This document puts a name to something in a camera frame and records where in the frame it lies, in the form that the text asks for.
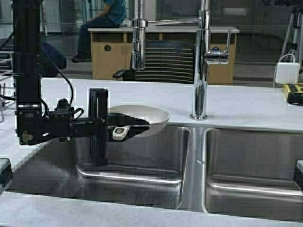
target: yellow tool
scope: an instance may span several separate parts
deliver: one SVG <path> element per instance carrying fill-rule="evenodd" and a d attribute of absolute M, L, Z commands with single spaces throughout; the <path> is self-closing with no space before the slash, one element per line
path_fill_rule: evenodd
<path fill-rule="evenodd" d="M 284 84 L 283 92 L 288 103 L 303 105 L 303 83 Z"/>

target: pull-down faucet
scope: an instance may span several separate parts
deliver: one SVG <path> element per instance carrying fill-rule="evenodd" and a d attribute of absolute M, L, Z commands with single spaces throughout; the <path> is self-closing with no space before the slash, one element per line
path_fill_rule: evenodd
<path fill-rule="evenodd" d="M 182 20 L 154 20 L 147 21 L 144 18 L 144 0 L 135 0 L 135 16 L 133 19 L 133 69 L 143 70 L 145 67 L 145 33 L 148 24 L 154 25 L 176 25 L 185 23 L 198 23 L 196 33 L 196 56 L 193 108 L 190 115 L 194 120 L 206 120 L 206 96 L 208 68 L 211 64 L 228 64 L 231 30 L 228 32 L 226 50 L 218 48 L 209 50 L 210 44 L 210 0 L 201 0 L 201 10 L 198 18 Z"/>

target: wooden desk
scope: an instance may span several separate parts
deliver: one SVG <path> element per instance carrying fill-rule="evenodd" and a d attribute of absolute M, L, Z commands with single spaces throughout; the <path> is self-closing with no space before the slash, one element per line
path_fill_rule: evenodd
<path fill-rule="evenodd" d="M 232 30 L 230 62 L 210 67 L 210 84 L 232 84 L 239 30 L 234 27 L 212 27 L 211 48 L 226 48 L 227 32 Z M 113 80 L 113 74 L 130 67 L 133 29 L 91 28 L 93 79 Z M 149 26 L 147 40 L 179 40 L 196 43 L 196 26 Z"/>

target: black robotic arm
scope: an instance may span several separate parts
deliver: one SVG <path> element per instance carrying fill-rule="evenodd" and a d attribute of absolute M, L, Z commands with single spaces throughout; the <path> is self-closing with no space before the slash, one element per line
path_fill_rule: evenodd
<path fill-rule="evenodd" d="M 107 113 L 108 91 L 91 89 L 89 116 L 75 117 L 78 110 L 66 99 L 49 111 L 41 97 L 40 4 L 41 0 L 13 0 L 14 79 L 16 89 L 17 129 L 21 145 L 35 145 L 60 138 L 91 137 L 92 163 L 106 165 L 106 143 L 111 140 L 114 126 L 135 125 L 126 139 L 147 130 L 149 123 L 120 113 Z M 42 115 L 42 105 L 46 106 Z"/>

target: double sink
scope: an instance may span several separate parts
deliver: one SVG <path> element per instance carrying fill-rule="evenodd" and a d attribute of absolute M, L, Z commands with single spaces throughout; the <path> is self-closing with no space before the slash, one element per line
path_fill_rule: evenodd
<path fill-rule="evenodd" d="M 9 191 L 233 216 L 303 221 L 293 182 L 303 135 L 167 126 L 108 143 L 89 164 L 89 139 L 52 140 L 14 172 Z"/>

